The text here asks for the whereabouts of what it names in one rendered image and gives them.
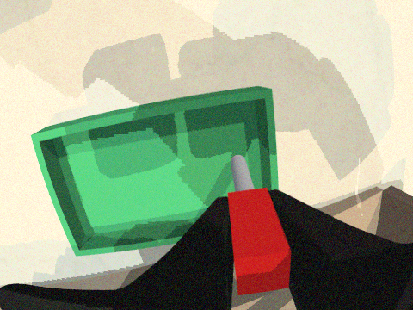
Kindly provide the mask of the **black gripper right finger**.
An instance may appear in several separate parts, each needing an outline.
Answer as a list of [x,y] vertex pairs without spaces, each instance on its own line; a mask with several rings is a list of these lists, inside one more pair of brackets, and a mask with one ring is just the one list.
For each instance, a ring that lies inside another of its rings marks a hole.
[[281,190],[268,190],[290,247],[296,310],[410,310],[413,242],[353,227]]

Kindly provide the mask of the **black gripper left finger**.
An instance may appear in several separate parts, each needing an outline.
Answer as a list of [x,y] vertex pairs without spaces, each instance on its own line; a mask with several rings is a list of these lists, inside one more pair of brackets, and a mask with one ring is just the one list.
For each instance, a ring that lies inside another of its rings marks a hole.
[[168,254],[121,289],[0,287],[1,310],[231,310],[228,196],[216,197]]

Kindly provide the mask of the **green tray floor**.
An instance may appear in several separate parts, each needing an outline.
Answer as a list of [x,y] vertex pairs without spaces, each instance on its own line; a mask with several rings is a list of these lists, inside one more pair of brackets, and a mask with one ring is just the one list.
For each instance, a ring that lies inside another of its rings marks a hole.
[[255,100],[176,111],[52,139],[85,235],[202,216],[235,192],[231,158],[262,189]]

